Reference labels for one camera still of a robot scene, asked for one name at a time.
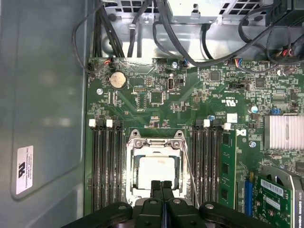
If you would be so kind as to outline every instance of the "integrated circuit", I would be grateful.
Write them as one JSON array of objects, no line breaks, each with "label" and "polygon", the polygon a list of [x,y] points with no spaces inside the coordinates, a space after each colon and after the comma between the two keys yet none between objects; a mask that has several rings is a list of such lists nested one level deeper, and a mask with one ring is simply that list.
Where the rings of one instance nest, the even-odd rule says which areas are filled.
[{"label": "integrated circuit", "polygon": [[219,81],[219,71],[211,71],[210,72],[210,81]]},{"label": "integrated circuit", "polygon": [[262,77],[256,78],[256,88],[265,88],[265,79]]},{"label": "integrated circuit", "polygon": [[151,104],[163,104],[163,95],[162,92],[151,92],[150,94],[150,103]]}]

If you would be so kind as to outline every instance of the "chip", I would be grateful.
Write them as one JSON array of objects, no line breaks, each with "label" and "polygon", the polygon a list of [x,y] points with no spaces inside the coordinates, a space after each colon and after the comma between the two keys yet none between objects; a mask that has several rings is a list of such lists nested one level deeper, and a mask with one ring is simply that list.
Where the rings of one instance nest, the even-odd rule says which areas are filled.
[{"label": "chip", "polygon": [[264,88],[265,87],[265,79],[264,78],[257,78],[256,79],[256,88]]},{"label": "chip", "polygon": [[229,134],[223,134],[223,144],[230,145],[230,137]]},{"label": "chip", "polygon": [[222,169],[223,169],[223,172],[224,172],[225,174],[228,174],[228,173],[229,173],[229,165],[228,165],[228,164],[223,163]]},{"label": "chip", "polygon": [[295,163],[295,171],[296,172],[304,172],[304,162],[296,162]]},{"label": "chip", "polygon": [[151,92],[150,102],[151,104],[162,104],[162,92]]},{"label": "chip", "polygon": [[226,189],[222,189],[222,198],[228,200],[228,191]]},{"label": "chip", "polygon": [[210,72],[210,81],[219,81],[219,71]]}]

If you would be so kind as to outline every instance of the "ram slot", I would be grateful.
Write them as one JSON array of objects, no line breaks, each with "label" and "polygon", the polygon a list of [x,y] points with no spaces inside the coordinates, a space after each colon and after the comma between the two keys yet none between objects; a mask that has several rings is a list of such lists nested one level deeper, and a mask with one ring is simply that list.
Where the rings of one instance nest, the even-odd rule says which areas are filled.
[{"label": "ram slot", "polygon": [[107,198],[108,198],[108,192],[107,192],[107,162],[106,162],[106,148],[107,148],[107,129],[106,127],[102,127],[101,129],[101,143],[100,145],[100,151],[101,151],[101,173],[100,173],[100,179],[101,179],[101,206],[105,207],[107,206]]},{"label": "ram slot", "polygon": [[98,128],[92,129],[93,132],[93,140],[92,140],[92,207],[93,211],[97,211],[100,209],[100,151],[98,147],[99,143],[99,130]]},{"label": "ram slot", "polygon": [[210,154],[210,180],[211,180],[211,191],[210,200],[218,202],[219,200],[219,150],[221,142],[221,131],[212,129],[211,140],[209,141],[211,147]]},{"label": "ram slot", "polygon": [[[202,184],[201,184],[201,172],[200,172],[200,157],[201,157],[201,129],[199,126],[193,126],[192,131],[192,159],[191,159],[191,170],[194,178],[194,183],[196,187],[196,191],[198,193],[198,201],[201,203],[201,193],[202,193]],[[195,188],[192,185],[191,188],[191,198],[192,201],[196,201],[195,197]]]},{"label": "ram slot", "polygon": [[210,164],[209,164],[209,140],[210,140],[210,134],[209,130],[205,129],[204,130],[204,136],[203,136],[203,155],[202,155],[202,179],[203,179],[203,198],[204,202],[210,201],[210,181],[209,181],[209,176],[210,176]]},{"label": "ram slot", "polygon": [[121,126],[115,128],[115,155],[116,155],[116,201],[122,201],[122,154],[123,154],[123,131]]},{"label": "ram slot", "polygon": [[115,149],[115,134],[114,134],[114,129],[113,128],[107,128],[107,133],[108,133],[108,150],[107,150],[107,190],[108,190],[108,202],[107,205],[110,205],[113,202],[113,183],[114,183],[114,149]]}]

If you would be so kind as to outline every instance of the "capacitor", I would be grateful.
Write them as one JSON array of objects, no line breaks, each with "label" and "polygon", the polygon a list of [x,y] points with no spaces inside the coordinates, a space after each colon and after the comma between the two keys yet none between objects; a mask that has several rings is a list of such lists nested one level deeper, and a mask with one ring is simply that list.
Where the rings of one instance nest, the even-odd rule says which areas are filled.
[{"label": "capacitor", "polygon": [[258,108],[256,106],[252,106],[251,113],[257,113],[257,112],[258,112]]},{"label": "capacitor", "polygon": [[208,116],[208,119],[209,119],[210,121],[214,121],[214,120],[215,120],[215,116],[209,115],[209,116]]},{"label": "capacitor", "polygon": [[257,113],[258,112],[258,107],[250,105],[248,107],[248,112],[249,113]]}]

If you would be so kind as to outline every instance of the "blue connector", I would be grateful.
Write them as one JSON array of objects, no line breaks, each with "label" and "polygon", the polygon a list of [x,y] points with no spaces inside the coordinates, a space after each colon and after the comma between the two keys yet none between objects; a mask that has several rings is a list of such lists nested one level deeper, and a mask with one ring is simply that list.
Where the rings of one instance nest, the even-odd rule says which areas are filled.
[{"label": "blue connector", "polygon": [[252,216],[253,207],[253,183],[249,180],[245,181],[245,214]]},{"label": "blue connector", "polygon": [[272,115],[280,115],[281,114],[281,109],[274,108],[273,110],[271,110],[271,114]]}]

